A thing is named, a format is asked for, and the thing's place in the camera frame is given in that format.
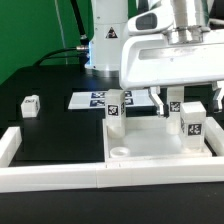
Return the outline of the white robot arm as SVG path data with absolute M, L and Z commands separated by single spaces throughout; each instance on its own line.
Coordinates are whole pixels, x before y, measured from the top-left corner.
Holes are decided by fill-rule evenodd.
M 148 90 L 164 116 L 169 108 L 159 98 L 167 87 L 210 84 L 213 109 L 224 98 L 224 29 L 212 30 L 214 0 L 91 0 L 94 35 L 89 43 L 88 72 L 119 78 L 122 89 Z

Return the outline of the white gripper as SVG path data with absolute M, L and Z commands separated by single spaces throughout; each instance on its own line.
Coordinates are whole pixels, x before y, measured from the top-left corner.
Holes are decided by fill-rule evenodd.
M 148 88 L 159 117 L 169 116 L 169 107 L 159 97 L 160 87 L 212 83 L 213 110 L 223 109 L 224 31 L 203 34 L 197 44 L 170 45 L 163 34 L 135 36 L 122 50 L 119 83 L 123 89 Z

